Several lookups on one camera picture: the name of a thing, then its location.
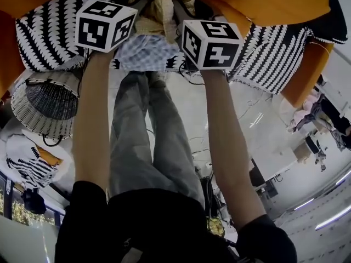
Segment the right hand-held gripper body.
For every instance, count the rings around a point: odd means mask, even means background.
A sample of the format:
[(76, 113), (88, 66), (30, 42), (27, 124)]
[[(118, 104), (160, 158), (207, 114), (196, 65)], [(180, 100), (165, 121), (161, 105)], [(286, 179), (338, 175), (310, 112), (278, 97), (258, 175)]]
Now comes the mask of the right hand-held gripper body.
[(199, 70), (234, 68), (244, 39), (237, 24), (221, 20), (179, 18), (180, 51)]

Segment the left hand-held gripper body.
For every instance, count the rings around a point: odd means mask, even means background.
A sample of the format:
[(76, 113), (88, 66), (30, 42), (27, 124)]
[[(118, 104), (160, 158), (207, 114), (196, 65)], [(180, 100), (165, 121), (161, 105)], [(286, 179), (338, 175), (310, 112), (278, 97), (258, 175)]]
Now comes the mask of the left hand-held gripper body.
[(99, 0), (88, 0), (76, 14), (75, 44), (108, 53), (127, 40), (138, 11)]

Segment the beige garment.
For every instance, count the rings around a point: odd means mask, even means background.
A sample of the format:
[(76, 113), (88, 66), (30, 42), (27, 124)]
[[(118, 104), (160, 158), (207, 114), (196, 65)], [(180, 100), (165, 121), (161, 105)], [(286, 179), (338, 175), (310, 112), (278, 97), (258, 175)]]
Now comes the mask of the beige garment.
[[(181, 0), (185, 8), (195, 14), (195, 0)], [(174, 4), (172, 0), (151, 0), (141, 17), (135, 22), (135, 31), (138, 35), (160, 35), (170, 44), (175, 42), (176, 22), (173, 18)]]

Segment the light blue checked garment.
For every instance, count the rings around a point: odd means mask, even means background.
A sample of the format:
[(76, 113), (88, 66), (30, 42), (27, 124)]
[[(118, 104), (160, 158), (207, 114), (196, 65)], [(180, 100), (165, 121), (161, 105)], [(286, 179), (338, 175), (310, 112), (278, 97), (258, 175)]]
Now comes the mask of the light blue checked garment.
[[(131, 5), (123, 6), (135, 9), (137, 1)], [(170, 44), (164, 36), (138, 35), (135, 31), (135, 22), (130, 37), (119, 46), (115, 56), (120, 68), (123, 70), (164, 72), (167, 61), (180, 53), (176, 39), (174, 43)]]

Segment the white woven laundry basket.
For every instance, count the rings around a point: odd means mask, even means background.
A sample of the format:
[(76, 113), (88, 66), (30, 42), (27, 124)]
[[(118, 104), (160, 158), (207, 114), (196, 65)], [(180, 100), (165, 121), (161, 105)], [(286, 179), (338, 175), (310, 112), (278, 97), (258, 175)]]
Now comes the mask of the white woven laundry basket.
[(34, 72), (15, 88), (13, 114), (45, 145), (54, 147), (72, 137), (79, 88), (80, 79), (73, 72)]

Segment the person's right forearm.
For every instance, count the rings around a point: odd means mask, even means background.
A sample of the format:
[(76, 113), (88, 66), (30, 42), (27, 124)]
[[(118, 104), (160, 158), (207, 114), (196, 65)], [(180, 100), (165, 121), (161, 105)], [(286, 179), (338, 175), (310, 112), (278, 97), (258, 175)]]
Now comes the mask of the person's right forearm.
[(249, 156), (229, 83), (220, 70), (202, 70), (206, 90), (208, 136), (216, 183), (236, 230), (265, 214), (249, 175)]

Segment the person's left forearm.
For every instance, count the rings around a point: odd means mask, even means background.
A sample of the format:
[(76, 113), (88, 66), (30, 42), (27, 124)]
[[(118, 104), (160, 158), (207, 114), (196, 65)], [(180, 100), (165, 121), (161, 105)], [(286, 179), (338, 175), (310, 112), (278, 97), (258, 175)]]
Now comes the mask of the person's left forearm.
[(75, 180), (89, 181), (107, 189), (110, 174), (108, 121), (109, 64), (114, 52), (93, 52), (80, 85), (73, 124)]

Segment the square orange cushion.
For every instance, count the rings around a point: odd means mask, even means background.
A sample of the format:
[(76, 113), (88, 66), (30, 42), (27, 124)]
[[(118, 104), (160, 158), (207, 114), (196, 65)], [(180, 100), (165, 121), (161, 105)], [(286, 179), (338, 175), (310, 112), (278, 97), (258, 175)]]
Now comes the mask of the square orange cushion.
[(248, 19), (258, 26), (300, 24), (330, 12), (329, 0), (204, 0), (230, 22)]

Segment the orange sofa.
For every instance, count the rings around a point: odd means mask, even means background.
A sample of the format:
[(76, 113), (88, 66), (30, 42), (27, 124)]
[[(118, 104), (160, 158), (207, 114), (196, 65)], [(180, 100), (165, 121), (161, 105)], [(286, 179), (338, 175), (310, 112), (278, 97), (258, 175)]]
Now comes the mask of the orange sofa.
[[(0, 11), (0, 96), (3, 96), (24, 71), (16, 41), (15, 20)], [(241, 33), (248, 32), (249, 23), (242, 18), (237, 21)], [(294, 107), (298, 107), (322, 73), (333, 45), (317, 39), (306, 46), (297, 72), (292, 76), (282, 94)]]

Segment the pink garment pile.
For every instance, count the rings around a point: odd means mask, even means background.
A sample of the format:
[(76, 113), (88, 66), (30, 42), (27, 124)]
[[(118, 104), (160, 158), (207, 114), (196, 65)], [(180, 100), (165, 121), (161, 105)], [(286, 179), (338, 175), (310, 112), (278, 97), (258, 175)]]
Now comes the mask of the pink garment pile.
[(290, 129), (296, 128), (298, 123), (300, 123), (305, 116), (311, 113), (312, 107), (320, 99), (321, 94), (319, 92), (311, 92), (304, 100), (302, 107), (295, 111), (293, 114), (293, 119), (290, 122)]

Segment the cardboard box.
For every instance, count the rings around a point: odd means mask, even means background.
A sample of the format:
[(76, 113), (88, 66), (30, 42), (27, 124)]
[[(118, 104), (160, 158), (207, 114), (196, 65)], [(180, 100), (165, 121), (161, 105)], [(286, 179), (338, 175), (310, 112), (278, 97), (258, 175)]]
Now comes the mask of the cardboard box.
[(305, 163), (305, 161), (310, 157), (311, 150), (308, 145), (303, 142), (293, 150), (294, 155), (297, 158), (298, 163)]

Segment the white bag with striped cloth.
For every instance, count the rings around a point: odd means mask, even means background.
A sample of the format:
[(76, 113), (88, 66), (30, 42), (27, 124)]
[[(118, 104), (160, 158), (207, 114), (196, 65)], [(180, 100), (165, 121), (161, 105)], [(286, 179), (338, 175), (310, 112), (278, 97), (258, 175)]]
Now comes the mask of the white bag with striped cloth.
[(23, 134), (11, 135), (5, 149), (7, 166), (26, 188), (45, 188), (68, 172), (70, 162), (51, 155)]

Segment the black bag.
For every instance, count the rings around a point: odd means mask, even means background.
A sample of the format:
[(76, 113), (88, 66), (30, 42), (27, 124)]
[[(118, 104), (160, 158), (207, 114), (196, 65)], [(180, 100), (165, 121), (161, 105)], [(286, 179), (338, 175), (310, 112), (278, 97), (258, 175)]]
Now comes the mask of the black bag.
[(22, 195), (25, 209), (36, 215), (43, 215), (46, 212), (44, 199), (38, 193), (38, 188), (26, 189)]

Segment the person's torso in black shirt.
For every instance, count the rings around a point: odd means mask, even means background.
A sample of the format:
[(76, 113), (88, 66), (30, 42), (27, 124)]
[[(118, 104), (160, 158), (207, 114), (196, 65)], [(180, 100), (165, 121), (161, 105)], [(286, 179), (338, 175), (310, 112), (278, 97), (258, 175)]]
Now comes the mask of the person's torso in black shirt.
[(294, 244), (267, 215), (238, 232), (238, 256), (207, 229), (202, 205), (180, 193), (134, 190), (110, 199), (78, 181), (61, 224), (55, 263), (297, 263)]

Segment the glass window panel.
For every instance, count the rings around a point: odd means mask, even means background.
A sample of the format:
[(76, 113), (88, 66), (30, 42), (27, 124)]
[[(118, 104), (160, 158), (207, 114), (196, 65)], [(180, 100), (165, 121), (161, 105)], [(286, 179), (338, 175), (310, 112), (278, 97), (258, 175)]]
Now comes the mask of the glass window panel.
[(46, 222), (60, 227), (64, 214), (46, 202), (46, 212), (42, 215), (34, 214), (26, 209), (21, 198), (24, 188), (14, 183), (0, 171), (0, 216), (18, 223), (30, 226), (32, 221)]

